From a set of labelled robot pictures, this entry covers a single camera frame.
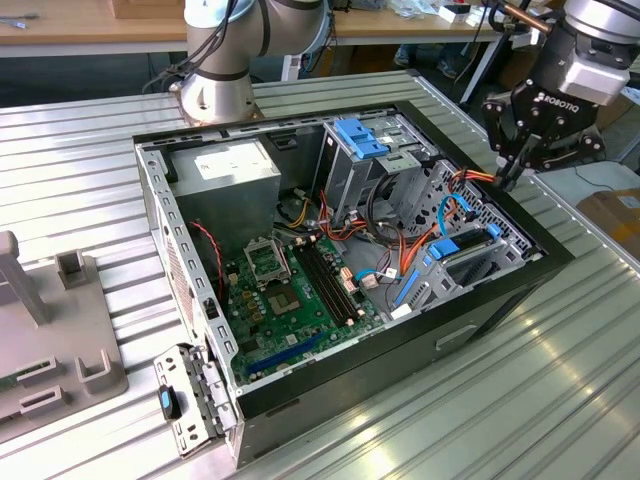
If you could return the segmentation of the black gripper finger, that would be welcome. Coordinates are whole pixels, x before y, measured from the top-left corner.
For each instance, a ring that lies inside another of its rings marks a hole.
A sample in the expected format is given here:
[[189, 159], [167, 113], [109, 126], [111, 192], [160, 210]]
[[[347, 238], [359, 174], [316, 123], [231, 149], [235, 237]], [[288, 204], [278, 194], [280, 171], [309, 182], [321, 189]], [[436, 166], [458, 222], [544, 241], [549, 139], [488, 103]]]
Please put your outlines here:
[[522, 176], [600, 162], [605, 157], [604, 140], [597, 127], [589, 127], [566, 138], [550, 141], [531, 135], [517, 155], [505, 157], [503, 190], [514, 189]]
[[512, 91], [490, 94], [484, 100], [484, 118], [491, 149], [498, 154], [494, 184], [516, 184], [524, 172], [524, 156], [530, 149], [531, 94]]

